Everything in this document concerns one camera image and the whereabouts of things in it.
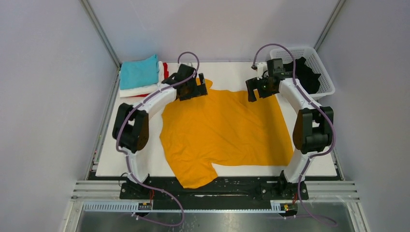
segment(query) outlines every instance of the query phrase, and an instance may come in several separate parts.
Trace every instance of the gray floor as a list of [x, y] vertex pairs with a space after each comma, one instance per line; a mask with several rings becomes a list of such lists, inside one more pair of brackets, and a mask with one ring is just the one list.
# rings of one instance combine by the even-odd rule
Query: gray floor
[[[339, 226], [330, 228], [312, 218], [283, 220], [278, 214], [261, 213], [186, 213], [184, 224], [175, 228], [136, 221], [129, 213], [83, 212], [79, 232], [348, 232], [354, 231], [348, 209], [343, 203], [314, 203], [311, 212], [335, 219]], [[178, 223], [180, 214], [151, 213], [146, 217]]]

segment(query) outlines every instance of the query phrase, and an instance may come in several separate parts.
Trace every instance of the red cloth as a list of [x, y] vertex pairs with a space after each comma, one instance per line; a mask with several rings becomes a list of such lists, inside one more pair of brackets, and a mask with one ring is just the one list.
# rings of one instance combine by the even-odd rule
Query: red cloth
[[[164, 79], [169, 77], [169, 72], [168, 72], [168, 64], [167, 63], [162, 63], [164, 66]], [[148, 94], [141, 94], [141, 95], [137, 95], [135, 97], [146, 97], [148, 96]]]

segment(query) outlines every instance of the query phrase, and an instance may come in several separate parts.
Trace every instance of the orange shirt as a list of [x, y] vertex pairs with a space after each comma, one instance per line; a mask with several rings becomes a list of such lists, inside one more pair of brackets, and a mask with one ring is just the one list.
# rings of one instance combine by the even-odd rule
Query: orange shirt
[[195, 189], [225, 166], [287, 166], [293, 155], [275, 96], [248, 102], [248, 92], [210, 89], [208, 95], [168, 104], [160, 135], [165, 157], [184, 188]]

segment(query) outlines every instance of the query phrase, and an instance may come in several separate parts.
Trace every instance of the white wall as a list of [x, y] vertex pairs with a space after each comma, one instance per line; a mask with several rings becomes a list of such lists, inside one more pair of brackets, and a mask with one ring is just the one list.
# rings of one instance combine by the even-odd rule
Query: white wall
[[55, 232], [115, 66], [78, 0], [0, 1], [0, 231]]
[[410, 2], [347, 1], [319, 55], [337, 151], [373, 232], [409, 231]]
[[[337, 0], [90, 0], [122, 61], [250, 61], [264, 44], [314, 46]], [[265, 60], [269, 49], [259, 58]]]

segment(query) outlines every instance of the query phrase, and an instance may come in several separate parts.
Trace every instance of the plastic basket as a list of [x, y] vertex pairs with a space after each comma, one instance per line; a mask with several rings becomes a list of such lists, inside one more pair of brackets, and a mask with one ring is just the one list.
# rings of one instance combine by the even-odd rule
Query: plastic basket
[[[292, 52], [292, 55], [295, 57], [295, 59], [299, 59], [301, 57], [306, 58], [305, 64], [309, 66], [313, 70], [313, 72], [321, 74], [321, 76], [319, 77], [319, 82], [321, 84], [319, 91], [315, 94], [310, 95], [313, 99], [317, 100], [324, 96], [332, 95], [335, 93], [335, 86], [333, 85], [333, 82], [330, 79], [330, 76], [324, 68], [324, 65], [315, 49], [311, 47], [290, 47], [288, 49], [290, 52]], [[291, 56], [282, 48], [271, 50], [270, 57], [282, 58], [284, 64], [292, 62]]]

